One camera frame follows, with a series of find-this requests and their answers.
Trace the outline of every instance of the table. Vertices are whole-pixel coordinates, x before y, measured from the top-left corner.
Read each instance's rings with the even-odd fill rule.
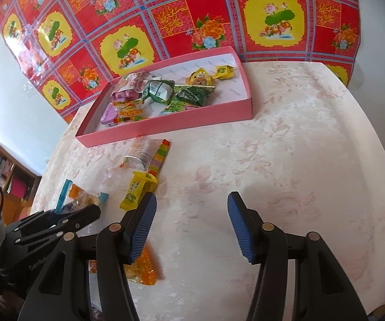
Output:
[[[244,68],[253,120],[151,136],[172,142],[148,237],[165,278],[155,286],[130,284],[140,319],[246,318],[258,266],[241,255],[228,217],[227,195],[235,190],[286,233],[320,233],[372,311],[385,303],[385,153],[373,127],[323,64]],[[54,208],[66,178],[109,193],[100,220],[82,234],[123,217],[118,204],[132,176],[118,167],[131,140],[85,148],[75,139],[89,107],[60,139],[33,204],[33,211]],[[292,313],[292,268],[284,320]]]

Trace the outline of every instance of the purple case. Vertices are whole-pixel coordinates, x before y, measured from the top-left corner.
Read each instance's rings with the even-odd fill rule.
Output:
[[[114,124],[114,119],[118,117],[118,112],[115,110],[115,107],[112,102],[109,103],[105,112],[101,117],[102,124]]]

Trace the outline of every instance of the white wall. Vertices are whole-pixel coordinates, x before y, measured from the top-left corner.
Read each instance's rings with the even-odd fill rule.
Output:
[[[31,171],[42,175],[67,125],[36,91],[0,34],[0,144]]]
[[[385,0],[359,0],[361,44],[349,89],[385,149]]]

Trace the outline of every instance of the screw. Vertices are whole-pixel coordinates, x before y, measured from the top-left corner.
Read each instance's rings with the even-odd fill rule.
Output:
[[[71,231],[66,233],[64,236],[63,236],[63,239],[65,239],[65,241],[70,241],[72,240],[73,238],[75,237],[75,234],[72,233]]]
[[[121,224],[113,223],[110,225],[110,231],[119,231],[121,229]]]
[[[274,229],[274,225],[270,222],[265,222],[262,224],[262,229],[265,231],[272,231]]]
[[[309,238],[313,241],[318,241],[320,239],[320,235],[316,233],[315,231],[311,231],[309,233]]]

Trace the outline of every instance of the black cable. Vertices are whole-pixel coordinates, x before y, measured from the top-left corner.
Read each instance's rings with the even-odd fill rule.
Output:
[[[1,210],[1,213],[3,213],[3,207],[4,207],[4,193],[3,193],[3,189],[1,188],[1,186],[0,186],[0,194],[1,194],[1,205],[0,205],[0,210]]]

